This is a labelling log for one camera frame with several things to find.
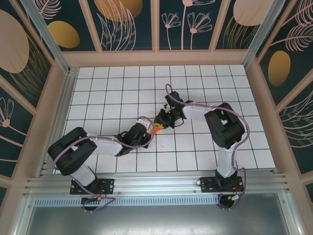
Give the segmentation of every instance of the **dark teal wallpaper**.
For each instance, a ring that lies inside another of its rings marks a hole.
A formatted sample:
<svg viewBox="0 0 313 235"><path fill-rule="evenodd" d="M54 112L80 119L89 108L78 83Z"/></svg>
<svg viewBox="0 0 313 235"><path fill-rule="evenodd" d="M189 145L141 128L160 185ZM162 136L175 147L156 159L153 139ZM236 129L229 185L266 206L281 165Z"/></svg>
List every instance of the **dark teal wallpaper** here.
<svg viewBox="0 0 313 235"><path fill-rule="evenodd" d="M313 68L313 2L301 0L260 62L275 104Z"/></svg>
<svg viewBox="0 0 313 235"><path fill-rule="evenodd" d="M34 2L61 51L95 51L78 0Z"/></svg>
<svg viewBox="0 0 313 235"><path fill-rule="evenodd" d="M33 116L0 87L0 174L11 177Z"/></svg>
<svg viewBox="0 0 313 235"><path fill-rule="evenodd" d="M160 50L209 49L220 0L160 0Z"/></svg>
<svg viewBox="0 0 313 235"><path fill-rule="evenodd" d="M6 193L6 188L0 187L0 208L4 200L5 193Z"/></svg>
<svg viewBox="0 0 313 235"><path fill-rule="evenodd" d="M313 82L280 112L301 174L313 170Z"/></svg>
<svg viewBox="0 0 313 235"><path fill-rule="evenodd" d="M307 186L307 190L308 190L308 193L310 195L311 201L313 203L313 183L312 184L308 184L306 186Z"/></svg>
<svg viewBox="0 0 313 235"><path fill-rule="evenodd" d="M0 2L0 33L0 75L36 107L51 64L9 1Z"/></svg>
<svg viewBox="0 0 313 235"><path fill-rule="evenodd" d="M103 51L152 50L150 0L88 0Z"/></svg>

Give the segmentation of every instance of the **metal plate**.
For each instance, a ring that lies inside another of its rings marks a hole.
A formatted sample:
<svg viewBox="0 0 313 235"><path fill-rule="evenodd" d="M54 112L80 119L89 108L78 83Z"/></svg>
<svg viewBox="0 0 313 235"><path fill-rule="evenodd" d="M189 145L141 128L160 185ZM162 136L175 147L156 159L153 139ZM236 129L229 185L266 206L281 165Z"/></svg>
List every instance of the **metal plate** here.
<svg viewBox="0 0 313 235"><path fill-rule="evenodd" d="M114 189L114 179L99 179L99 187L93 193L98 195L113 194L113 189ZM88 194L85 191L83 191L74 180L71 181L69 193L71 195Z"/></svg>
<svg viewBox="0 0 313 235"><path fill-rule="evenodd" d="M201 185L201 192L236 192L234 186L220 189L220 186L215 181L215 177L201 177L198 182ZM244 191L243 180L240 176L236 177L234 184L240 191Z"/></svg>

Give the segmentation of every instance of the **leaf illustration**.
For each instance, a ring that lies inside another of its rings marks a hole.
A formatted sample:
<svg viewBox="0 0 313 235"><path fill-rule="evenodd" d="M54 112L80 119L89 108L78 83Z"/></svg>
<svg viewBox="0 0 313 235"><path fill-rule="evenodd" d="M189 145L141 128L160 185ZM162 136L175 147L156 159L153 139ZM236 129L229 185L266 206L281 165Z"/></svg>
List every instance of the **leaf illustration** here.
<svg viewBox="0 0 313 235"><path fill-rule="evenodd" d="M295 20L300 25L307 25L313 22L313 0L301 0Z"/></svg>
<svg viewBox="0 0 313 235"><path fill-rule="evenodd" d="M42 18L52 20L61 9L60 0L35 0L35 4Z"/></svg>
<svg viewBox="0 0 313 235"><path fill-rule="evenodd" d="M288 50L304 51L313 42L313 24L293 27L284 41Z"/></svg>

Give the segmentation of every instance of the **purple cable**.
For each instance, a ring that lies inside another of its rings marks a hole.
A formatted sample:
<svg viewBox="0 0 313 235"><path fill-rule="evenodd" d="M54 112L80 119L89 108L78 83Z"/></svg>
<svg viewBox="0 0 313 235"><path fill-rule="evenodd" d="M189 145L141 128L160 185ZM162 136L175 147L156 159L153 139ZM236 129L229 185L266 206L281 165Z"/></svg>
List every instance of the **purple cable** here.
<svg viewBox="0 0 313 235"><path fill-rule="evenodd" d="M66 147L66 148L54 159L54 161L53 161L53 163L52 163L52 164L53 164L53 168L54 168L55 170L58 170L58 168L56 167L56 163L57 163L57 161L60 159L60 157L62 157L63 154L65 154L70 148L72 148L72 147L75 146L76 144L80 143L81 141L88 140L88 139L89 139L89 140L92 140L92 139L109 140L109 141L113 141L113 142L115 142L115 143L118 143L118 144L123 145L123 146L128 147L128 148L142 148L142 147L144 147L144 146L147 146L147 145L152 141L152 139L154 138L154 136L155 136L155 134L156 134L156 127L155 127L154 123L153 123L149 118L147 118L147 117L145 117L145 116L140 116L140 117L137 118L137 120L138 120L138 119L146 119L146 120L148 120L148 121L150 122L150 124L152 125L152 127L153 127L152 136L151 136L151 138L149 139L149 141L146 142L145 144L139 145L139 146L131 146L131 145L122 143L122 142L120 142L120 141L118 141L118 140L115 140L115 139L112 139L112 138L108 138L108 137L104 137L104 136L86 136L86 137L83 137L83 138L78 139L77 141L75 141L74 143L72 143L72 144L70 144L68 147ZM110 199L110 201L109 201L108 203L106 203L106 204L103 205L102 207L99 207L99 208L93 210L93 212L98 212L98 211L104 209L108 204L110 204L110 203L112 203L113 201L116 200L115 197L104 197L104 196L102 196L102 195L94 194L94 193L90 192L88 189L86 189L84 186L82 186L82 184L81 184L78 180L76 180L76 179L73 178L73 177L72 177L72 179L75 180L76 183L78 184L78 186L81 187L86 193L88 193L88 194L90 194L90 195L92 195L92 196L95 196L95 197L100 197L100 198L102 198L102 199ZM86 211L86 209L85 209L85 204L86 204L86 203L88 203L88 201L86 201L86 202L83 204L83 209L84 209L85 211Z"/></svg>
<svg viewBox="0 0 313 235"><path fill-rule="evenodd" d="M235 153L236 153L236 150L237 148L242 145L250 136L250 128L249 128L249 125L247 123L247 121L242 117L240 116L238 113L234 112L233 110L230 110L230 109L226 109L226 108L223 108L223 107L219 107L219 106L214 106L214 105L205 105L205 104L197 104L197 103L184 103L184 102L181 102L177 99L175 99L174 97L172 97L167 89L167 87L170 87L171 91L173 91L173 88L170 84L166 84L165 85L165 90L166 90L166 93L168 94L168 96L175 102L177 102L178 104L182 104L182 105L185 105L185 106L199 106L199 107L205 107L205 108L212 108L212 109L220 109L220 110L223 110L223 111L226 111L226 112L229 112L235 116L237 116L239 119L241 119L243 121L243 123L245 124L246 126L246 132L247 132L247 136L239 143L237 143L233 149L233 152L232 152L232 155L231 155L231 166L233 167L233 169L235 170L243 170L244 171L244 191L243 191L243 195L245 194L246 192L246 169L244 167L238 169L235 167ZM223 196L223 194L220 194L219 195L219 199L218 199L218 206L219 208L221 209L225 209L226 207L223 206L220 201L221 201L221 197ZM239 205L239 203L241 202L241 199L237 202L237 204L235 206L233 206L232 208L235 208Z"/></svg>

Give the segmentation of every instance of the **purple wire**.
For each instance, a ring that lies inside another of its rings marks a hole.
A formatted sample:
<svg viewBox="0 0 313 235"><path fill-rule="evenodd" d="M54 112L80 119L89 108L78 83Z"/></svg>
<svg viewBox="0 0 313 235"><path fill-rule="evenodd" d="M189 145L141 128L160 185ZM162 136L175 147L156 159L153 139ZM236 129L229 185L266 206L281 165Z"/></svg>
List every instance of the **purple wire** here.
<svg viewBox="0 0 313 235"><path fill-rule="evenodd" d="M66 148L54 159L54 161L53 161L53 168L54 168L55 170L58 170L58 168L56 167L56 163L57 163L57 161L60 159L60 157L62 157L63 154L65 154L70 148L72 148L72 147L75 146L76 144L80 143L81 141L88 140L88 139L89 139L89 140L93 140L93 139L109 140L109 141L113 141L113 142L115 142L115 143L118 143L118 144L123 145L123 146L128 147L128 148L142 148L142 147L144 147L144 146L147 146L147 145L152 141L152 139L154 138L154 136L155 136L155 134L156 134L156 127L155 127L154 123L153 123L149 118L147 118L147 117L145 117L145 116L140 116L140 117L137 118L137 120L138 120L138 119L146 119L146 120L148 120L148 121L150 122L150 124L152 125L152 127L153 127L152 136L151 136L151 138L149 139L149 141L146 142L145 144L139 145L139 146L131 146L131 145L122 143L122 142L120 142L120 141L118 141L118 140L115 140L115 139L112 139L112 138L108 138L108 137L104 137L104 136L86 136L86 137L83 137L83 138L78 139L77 141L75 141L74 143L72 143L72 144L70 144L68 147L66 147ZM92 195L92 196L95 196L95 197L100 197L100 198L102 198L102 199L110 199L110 201L109 201L108 203L106 203L106 204L103 205L102 207L99 207L99 208L97 208L97 209L94 209L93 212L98 212L98 211L104 209L108 204L110 204L110 203L112 203L113 201L116 200L115 197L104 197L104 196L102 196L102 195L94 194L94 193L90 192L88 189L86 189L78 180L76 180L76 179L73 178L73 177L72 177L72 179L75 180L76 183L78 184L78 186L81 187L86 193L88 193L88 194L90 194L90 195ZM86 204L86 203L88 203L88 201L86 201L86 202L83 204L83 209L84 209L85 211L86 211L86 209L85 209L85 204Z"/></svg>
<svg viewBox="0 0 313 235"><path fill-rule="evenodd" d="M240 116L238 113L234 112L233 110L230 110L230 109L226 109L226 108L223 108L223 107L219 107L219 106L214 106L214 105L205 105L205 104L197 104L197 103L184 103L184 102L181 102L177 99L175 99L174 97L172 97L167 89L167 87L170 87L171 91L173 91L173 88L170 84L166 84L165 85L165 90L166 90L166 93L167 95L175 102L177 102L178 104L182 104L182 105L185 105L185 106L199 106L199 107L205 107L205 108L212 108L212 109L220 109L220 110L223 110L223 111L226 111L226 112L229 112L235 116L237 116L240 120L243 121L243 123L245 124L246 126L246 132L247 132L247 135L246 137L239 143L237 143L233 149L233 152L232 152L232 155L231 155L231 166L233 167L233 169L235 170L243 170L244 171L244 191L243 191L243 195L245 194L246 192L246 169L244 167L238 169L235 167L235 153L236 153L236 150L237 148L242 145L250 136L250 128L249 128L249 125L247 123L247 121L242 117ZM219 195L219 199L218 199L218 206L219 208L221 209L225 209L226 207L223 206L220 201L221 201L221 197L223 196L223 194L220 194ZM239 203L241 202L241 199L237 202L237 204L235 206L233 206L232 208L235 208L239 205Z"/></svg>

